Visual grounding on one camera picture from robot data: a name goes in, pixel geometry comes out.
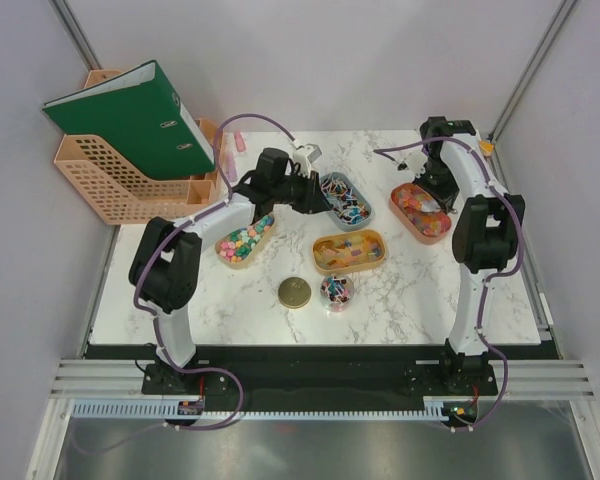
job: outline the yellow object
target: yellow object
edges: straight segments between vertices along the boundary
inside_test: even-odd
[[[480,151],[482,152],[482,155],[484,155],[485,157],[490,157],[493,153],[493,143],[480,140],[478,144],[480,145]]]

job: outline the green binder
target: green binder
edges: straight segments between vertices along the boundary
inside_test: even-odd
[[[43,111],[68,135],[101,136],[155,180],[215,168],[211,146],[155,60],[45,103]]]

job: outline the black mounting bracket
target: black mounting bracket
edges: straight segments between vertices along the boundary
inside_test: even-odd
[[[415,395],[472,397],[474,386],[480,395],[498,394],[488,353],[476,356],[456,353],[449,340],[438,362],[412,362],[407,366],[406,376],[409,393]]]

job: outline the oval tray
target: oval tray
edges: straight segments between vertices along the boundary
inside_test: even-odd
[[[363,243],[365,240],[368,240],[367,245],[364,245],[361,248],[356,248],[356,246],[360,245],[360,242],[356,239],[356,237],[362,237]],[[351,246],[344,245],[344,242],[347,240],[352,242]],[[368,255],[372,247],[371,242],[377,244],[377,248],[380,249],[379,253],[373,257],[369,257]],[[331,249],[333,251],[344,250],[348,254],[348,258],[354,259],[355,262],[359,263],[343,264],[343,260],[334,258],[334,260],[336,260],[338,263],[335,263],[332,266],[327,266],[326,260],[322,259],[324,249]],[[362,251],[359,255],[352,255],[352,253],[356,250]],[[387,246],[384,243],[382,236],[375,230],[359,230],[355,232],[341,233],[339,235],[321,237],[313,243],[311,253],[313,255],[313,262],[316,270],[323,275],[329,275],[331,273],[352,273],[379,266],[385,260],[385,258],[387,258]],[[367,255],[367,260],[359,261],[357,257],[361,255]]]
[[[356,230],[361,230],[361,229],[365,228],[367,225],[369,225],[369,223],[371,222],[371,219],[373,218],[373,208],[371,208],[371,204],[360,193],[360,190],[358,190],[356,188],[356,186],[353,184],[353,182],[351,180],[349,180],[349,178],[344,173],[340,173],[340,172],[331,172],[331,173],[327,173],[326,175],[324,175],[324,178],[322,178],[320,181],[320,186],[322,186],[322,182],[324,182],[328,178],[335,178],[338,180],[342,180],[344,183],[346,183],[349,187],[351,187],[351,191],[358,199],[358,202],[362,203],[363,205],[366,205],[367,210],[369,210],[369,216],[367,218],[365,218],[363,221],[361,221],[360,223],[356,223],[355,225],[349,225],[348,223],[343,222],[342,220],[340,220],[338,215],[336,215],[336,212],[334,212],[333,210],[330,210],[329,216],[331,217],[331,220],[333,220],[333,223],[335,223],[336,226],[340,230],[343,230],[345,232],[353,232]]]
[[[251,253],[249,253],[249,255],[247,255],[246,258],[241,262],[231,263],[230,261],[227,261],[227,259],[225,257],[220,255],[220,251],[222,250],[220,245],[222,244],[222,242],[228,241],[228,239],[231,237],[231,234],[233,232],[231,232],[229,235],[224,237],[222,240],[219,240],[216,242],[216,245],[215,245],[216,255],[218,256],[218,258],[220,259],[220,261],[222,263],[224,263],[226,266],[228,266],[230,268],[234,268],[236,270],[238,270],[240,268],[245,268],[253,261],[253,259],[256,257],[258,252],[260,250],[262,250],[262,247],[264,247],[264,244],[267,243],[267,241],[271,238],[271,234],[273,233],[273,231],[275,229],[276,229],[276,218],[273,217],[273,223],[271,224],[271,228],[269,228],[269,230],[267,232],[263,233],[262,238],[260,239],[260,241],[258,243],[256,243],[256,246],[253,247],[253,249],[251,250]]]
[[[421,213],[416,212],[415,210],[411,209],[411,210],[413,210],[414,215],[420,215],[424,222],[419,226],[414,224],[411,221],[411,219],[406,215],[406,213],[402,210],[402,208],[400,208],[396,203],[396,197],[398,195],[398,192],[400,192],[400,190],[409,190],[409,189],[413,189],[413,188],[420,188],[420,187],[417,187],[417,186],[413,185],[412,183],[404,183],[404,184],[394,188],[391,191],[391,195],[389,196],[389,210],[391,210],[400,219],[402,224],[405,227],[407,227],[407,230],[409,230],[411,232],[411,234],[414,237],[416,237],[416,240],[418,240],[420,243],[423,243],[425,245],[433,245],[434,243],[442,240],[447,235],[447,233],[449,233],[449,231],[451,230],[451,218],[449,218],[449,216],[447,216],[444,212],[441,212],[441,211],[437,212],[437,213],[431,213],[431,214],[421,214]],[[423,228],[423,225],[426,225],[427,222],[430,224],[434,224],[437,222],[437,224],[439,224],[443,230],[438,235],[427,235],[423,231],[421,231]]]

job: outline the gray wall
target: gray wall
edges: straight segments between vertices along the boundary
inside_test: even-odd
[[[110,228],[53,167],[61,137],[40,112],[85,73],[47,0],[0,0],[0,479],[24,476]]]
[[[600,0],[580,2],[499,149],[559,338],[600,401]]]
[[[100,62],[156,58],[194,116],[493,127],[559,0],[67,0]],[[240,128],[263,130],[262,122]]]

